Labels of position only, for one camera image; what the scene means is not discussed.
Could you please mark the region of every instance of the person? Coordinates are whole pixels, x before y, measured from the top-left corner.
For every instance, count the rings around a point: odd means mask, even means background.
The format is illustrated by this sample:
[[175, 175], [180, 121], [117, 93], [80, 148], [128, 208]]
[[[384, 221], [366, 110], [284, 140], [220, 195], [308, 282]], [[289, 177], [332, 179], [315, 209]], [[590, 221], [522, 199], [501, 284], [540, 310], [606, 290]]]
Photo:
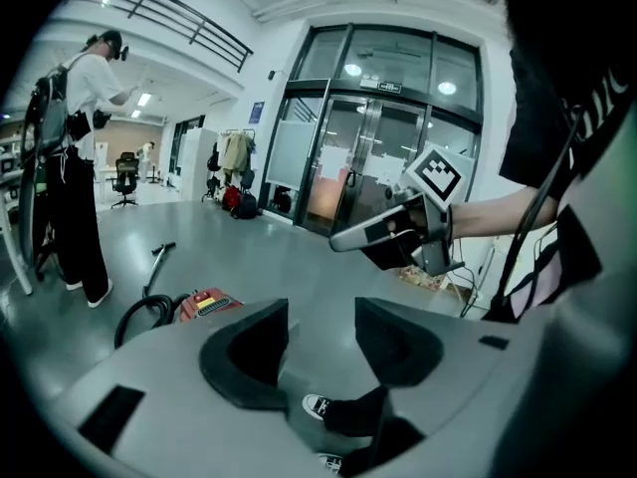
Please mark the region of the person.
[[136, 87], [124, 90], [109, 62], [118, 59], [121, 34], [108, 30], [92, 36], [80, 53], [64, 63], [69, 69], [67, 106], [69, 136], [47, 160], [47, 185], [56, 252], [67, 289], [84, 287], [90, 308], [112, 290], [100, 246], [93, 189], [95, 135], [93, 115], [98, 100], [121, 106]]
[[504, 198], [452, 206], [454, 239], [516, 232], [575, 131], [570, 157], [561, 163], [533, 225], [556, 222], [557, 228], [557, 240], [536, 260], [534, 295], [531, 273], [508, 296], [494, 299], [485, 316], [516, 322], [525, 310], [551, 303], [601, 271], [568, 201], [634, 102], [634, 34], [624, 28], [634, 10], [632, 0], [505, 1], [517, 92], [500, 175], [525, 187]]
[[146, 182], [148, 170], [150, 169], [150, 152], [155, 149], [155, 142], [148, 141], [139, 150], [139, 180]]

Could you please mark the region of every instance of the white cabinet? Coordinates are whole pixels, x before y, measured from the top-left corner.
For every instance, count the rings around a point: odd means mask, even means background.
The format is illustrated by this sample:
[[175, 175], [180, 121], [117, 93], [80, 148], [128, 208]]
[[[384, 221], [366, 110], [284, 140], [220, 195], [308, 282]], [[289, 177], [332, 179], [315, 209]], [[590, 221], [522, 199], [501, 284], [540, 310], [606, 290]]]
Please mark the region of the white cabinet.
[[210, 129], [191, 129], [181, 139], [182, 150], [179, 153], [181, 181], [179, 190], [184, 200], [199, 200], [208, 190], [208, 158], [217, 141], [218, 134]]

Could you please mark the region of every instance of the door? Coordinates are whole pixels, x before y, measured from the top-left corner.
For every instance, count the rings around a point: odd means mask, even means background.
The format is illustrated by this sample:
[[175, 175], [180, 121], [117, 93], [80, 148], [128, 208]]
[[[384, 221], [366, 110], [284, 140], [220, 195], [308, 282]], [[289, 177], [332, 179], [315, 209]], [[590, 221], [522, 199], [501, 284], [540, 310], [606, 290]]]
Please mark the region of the door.
[[384, 210], [385, 188], [416, 157], [424, 117], [424, 110], [391, 102], [332, 97], [299, 224], [328, 236]]
[[353, 226], [388, 207], [387, 187], [393, 187], [416, 158], [425, 110], [397, 103], [367, 105], [369, 129], [359, 136], [355, 171], [345, 186], [332, 232]]

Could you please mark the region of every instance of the black cap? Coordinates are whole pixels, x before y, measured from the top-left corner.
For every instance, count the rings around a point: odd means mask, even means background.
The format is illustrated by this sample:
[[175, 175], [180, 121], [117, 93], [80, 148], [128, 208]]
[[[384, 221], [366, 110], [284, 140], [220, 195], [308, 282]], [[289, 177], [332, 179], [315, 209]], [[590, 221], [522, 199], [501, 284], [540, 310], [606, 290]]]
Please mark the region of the black cap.
[[119, 60], [122, 45], [121, 33], [117, 30], [106, 30], [98, 39], [104, 39], [105, 42], [110, 43], [114, 50], [114, 58]]

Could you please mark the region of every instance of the blue poster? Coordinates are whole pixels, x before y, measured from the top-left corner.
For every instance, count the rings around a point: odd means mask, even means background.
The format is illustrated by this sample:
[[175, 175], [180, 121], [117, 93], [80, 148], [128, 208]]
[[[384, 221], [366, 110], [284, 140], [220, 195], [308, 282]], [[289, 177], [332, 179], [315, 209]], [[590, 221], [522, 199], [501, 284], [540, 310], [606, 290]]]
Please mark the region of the blue poster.
[[265, 101], [259, 101], [252, 105], [252, 112], [250, 113], [250, 123], [259, 123], [261, 120], [261, 112], [263, 111], [263, 105]]

